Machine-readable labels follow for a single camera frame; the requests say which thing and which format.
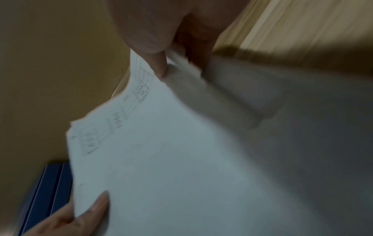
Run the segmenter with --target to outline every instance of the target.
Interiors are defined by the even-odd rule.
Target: white paper
[[[239,63],[215,62],[223,76],[229,67],[231,81],[245,74]],[[234,87],[240,81],[211,75],[217,70],[208,68],[206,76],[247,110],[227,105],[232,100],[220,90],[196,85],[176,67],[160,82],[131,52],[126,90],[73,122],[67,134],[75,214],[108,190],[108,221],[98,235],[369,232],[372,214],[363,209],[373,209],[371,96],[329,96],[281,72],[271,81],[267,72],[246,71],[241,83],[253,90],[247,95]],[[351,104],[339,104],[344,99]],[[346,157],[353,154],[350,166]]]

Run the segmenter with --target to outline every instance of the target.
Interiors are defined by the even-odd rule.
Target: wooden surface
[[[371,75],[372,12],[371,0],[252,0],[214,51]],[[99,0],[3,1],[0,27],[0,235],[11,235],[44,165],[67,158],[69,121],[111,97],[129,50]]]
[[[69,122],[110,99],[129,64],[101,0],[0,3],[0,235],[26,192],[68,158]]]

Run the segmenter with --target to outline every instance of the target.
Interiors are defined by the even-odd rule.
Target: person's left hand
[[[27,231],[24,236],[90,236],[108,207],[109,195],[103,192],[85,213],[74,218],[73,203],[70,202]]]

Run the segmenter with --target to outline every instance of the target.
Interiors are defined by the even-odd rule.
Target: hand
[[[204,68],[220,33],[249,0],[105,0],[126,44],[158,78],[167,69],[164,50],[173,42]]]
[[[95,203],[74,219],[70,202],[56,213],[27,231],[24,236],[89,236],[96,229],[109,207],[109,195],[103,192]]]

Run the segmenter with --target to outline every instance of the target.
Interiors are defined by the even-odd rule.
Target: brown wall
[[[111,97],[128,55],[100,0],[0,3],[0,235],[43,167],[68,158],[69,121]]]

